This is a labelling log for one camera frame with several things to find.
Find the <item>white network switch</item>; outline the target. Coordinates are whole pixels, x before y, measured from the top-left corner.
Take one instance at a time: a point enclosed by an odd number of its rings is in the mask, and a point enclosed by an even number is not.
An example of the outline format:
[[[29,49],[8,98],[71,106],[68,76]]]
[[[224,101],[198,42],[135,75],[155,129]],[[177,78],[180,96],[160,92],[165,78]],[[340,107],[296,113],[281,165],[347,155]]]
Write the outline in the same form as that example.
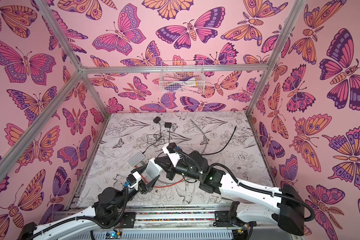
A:
[[[144,154],[142,152],[138,151],[127,159],[127,164],[134,168],[144,159],[145,159]]]
[[[157,176],[160,176],[164,171],[158,164],[155,163],[155,158],[149,160],[147,168],[146,168],[146,175],[153,180]]]

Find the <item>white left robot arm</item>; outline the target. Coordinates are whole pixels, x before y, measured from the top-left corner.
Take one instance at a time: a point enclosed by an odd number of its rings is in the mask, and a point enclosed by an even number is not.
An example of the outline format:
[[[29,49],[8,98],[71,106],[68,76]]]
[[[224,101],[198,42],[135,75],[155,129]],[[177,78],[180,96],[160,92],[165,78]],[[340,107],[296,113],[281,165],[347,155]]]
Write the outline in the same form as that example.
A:
[[[149,183],[137,180],[134,185],[124,184],[119,191],[113,187],[106,188],[99,195],[99,199],[91,207],[49,224],[26,224],[19,240],[68,240],[78,234],[95,229],[111,229],[121,222],[126,211],[127,203],[138,193],[146,194],[152,191],[160,175]]]

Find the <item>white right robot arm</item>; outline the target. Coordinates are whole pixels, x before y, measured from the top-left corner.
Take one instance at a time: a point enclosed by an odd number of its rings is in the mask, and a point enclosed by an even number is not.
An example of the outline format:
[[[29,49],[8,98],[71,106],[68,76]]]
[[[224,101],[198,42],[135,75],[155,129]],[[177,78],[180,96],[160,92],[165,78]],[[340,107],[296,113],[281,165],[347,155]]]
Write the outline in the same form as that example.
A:
[[[231,199],[231,218],[238,222],[270,223],[289,234],[303,236],[305,223],[316,217],[294,188],[262,186],[238,179],[230,168],[221,163],[209,164],[197,151],[186,154],[176,149],[164,157],[153,158],[147,175],[151,179],[165,176],[173,180],[181,176],[195,180],[202,191]]]

